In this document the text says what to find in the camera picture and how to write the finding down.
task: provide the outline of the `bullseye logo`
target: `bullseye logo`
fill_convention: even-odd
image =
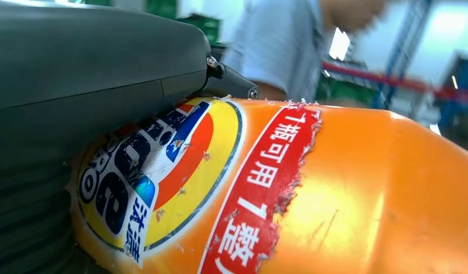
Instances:
[[[235,158],[243,131],[232,102],[194,99],[108,134],[86,152],[79,208],[89,229],[142,266],[200,218]]]

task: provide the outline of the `red label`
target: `red label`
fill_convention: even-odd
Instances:
[[[257,273],[278,239],[273,214],[283,213],[292,198],[319,121],[315,111],[288,106],[264,128],[217,217],[201,273]]]

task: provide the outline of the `orange plastic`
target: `orange plastic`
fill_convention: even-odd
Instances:
[[[233,101],[248,121],[236,171],[285,103]],[[297,196],[275,215],[279,241],[259,273],[468,273],[468,152],[392,112],[306,107],[321,110],[321,128]],[[73,209],[78,242],[114,273],[196,273],[234,176],[201,220],[144,259],[143,270],[81,233]]]

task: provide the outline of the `dark gray machine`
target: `dark gray machine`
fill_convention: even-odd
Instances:
[[[210,51],[196,27],[153,15],[0,1],[0,273],[84,272],[65,161],[93,138],[195,92],[257,98]]]
[[[149,14],[0,1],[0,170],[65,159],[196,91],[255,98],[210,51],[196,27]]]

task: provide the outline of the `light blue shirt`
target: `light blue shirt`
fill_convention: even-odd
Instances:
[[[289,99],[313,102],[324,50],[321,22],[318,0],[261,0],[243,15],[223,62]]]

